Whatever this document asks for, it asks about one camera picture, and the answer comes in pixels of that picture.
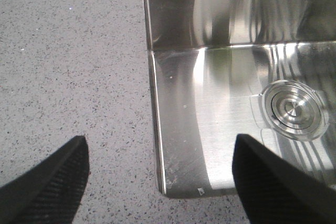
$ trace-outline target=quartz countertop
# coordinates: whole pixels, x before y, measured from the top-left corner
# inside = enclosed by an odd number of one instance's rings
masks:
[[[74,223],[248,223],[236,195],[156,189],[143,0],[0,6],[0,185],[85,135],[91,174]]]

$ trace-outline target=drain cover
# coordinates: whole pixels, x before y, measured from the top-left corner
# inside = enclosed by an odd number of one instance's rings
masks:
[[[313,140],[328,126],[321,98],[303,83],[271,83],[262,93],[262,107],[270,126],[294,140]]]

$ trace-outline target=metal surface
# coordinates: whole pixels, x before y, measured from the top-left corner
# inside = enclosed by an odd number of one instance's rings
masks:
[[[238,133],[336,184],[335,0],[145,0],[145,10],[163,194],[233,193]]]

